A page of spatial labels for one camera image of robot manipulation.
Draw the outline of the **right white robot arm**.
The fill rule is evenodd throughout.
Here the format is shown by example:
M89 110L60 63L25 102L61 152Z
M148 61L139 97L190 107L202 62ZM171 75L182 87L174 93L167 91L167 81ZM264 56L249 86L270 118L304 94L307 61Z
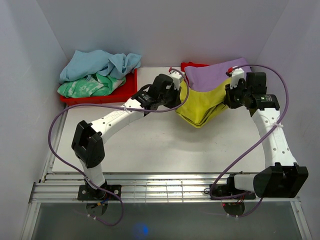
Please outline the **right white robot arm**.
M267 93L264 72L245 73L230 68L230 83L225 86L225 104L246 107L255 123L265 158L265 169L257 174L238 173L228 178L226 194L237 199L244 191L259 198L294 198L309 176L292 155L281 125L280 105L274 94Z

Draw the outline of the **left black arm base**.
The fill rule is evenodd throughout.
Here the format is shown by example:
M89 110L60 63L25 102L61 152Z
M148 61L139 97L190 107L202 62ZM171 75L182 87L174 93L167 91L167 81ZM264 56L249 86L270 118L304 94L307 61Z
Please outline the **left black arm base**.
M100 189L92 188L88 183L80 185L77 194L77 200L86 202L86 211L88 214L100 217L108 209L109 201L117 201L121 197L122 186L119 184L103 184L101 188L111 192L106 193Z

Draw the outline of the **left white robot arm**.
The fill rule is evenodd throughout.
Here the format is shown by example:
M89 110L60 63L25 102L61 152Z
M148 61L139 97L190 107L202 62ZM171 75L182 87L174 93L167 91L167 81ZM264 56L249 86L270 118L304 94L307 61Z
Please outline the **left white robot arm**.
M97 120L77 124L71 148L79 159L85 179L85 191L95 200L105 197L108 188L101 162L105 158L104 144L130 123L145 117L149 111L164 106L173 109L181 104L180 84L183 76L171 71L159 74L152 84L143 86L129 98L121 110L115 110Z

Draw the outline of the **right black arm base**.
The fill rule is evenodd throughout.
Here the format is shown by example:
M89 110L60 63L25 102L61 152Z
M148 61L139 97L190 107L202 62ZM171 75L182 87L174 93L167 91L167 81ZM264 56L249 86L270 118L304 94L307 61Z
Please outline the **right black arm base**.
M233 202L223 202L222 207L224 211L233 216L242 216L245 212L245 200L255 200L256 195L252 192L245 190L239 190L234 187L228 186L227 184L219 184L212 192L215 197L230 197L232 195L244 194L239 197L233 197Z

